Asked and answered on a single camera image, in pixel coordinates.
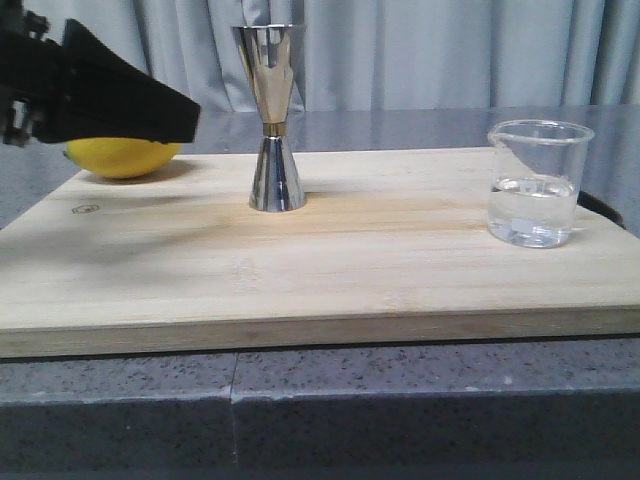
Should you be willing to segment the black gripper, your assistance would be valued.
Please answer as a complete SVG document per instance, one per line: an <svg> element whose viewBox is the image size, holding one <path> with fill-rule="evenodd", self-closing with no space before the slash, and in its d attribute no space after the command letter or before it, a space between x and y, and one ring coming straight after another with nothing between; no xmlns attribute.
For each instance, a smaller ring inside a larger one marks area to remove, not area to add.
<svg viewBox="0 0 640 480"><path fill-rule="evenodd" d="M201 107L120 58L77 20L62 44L46 17L1 3L1 141L194 140Z"/></svg>

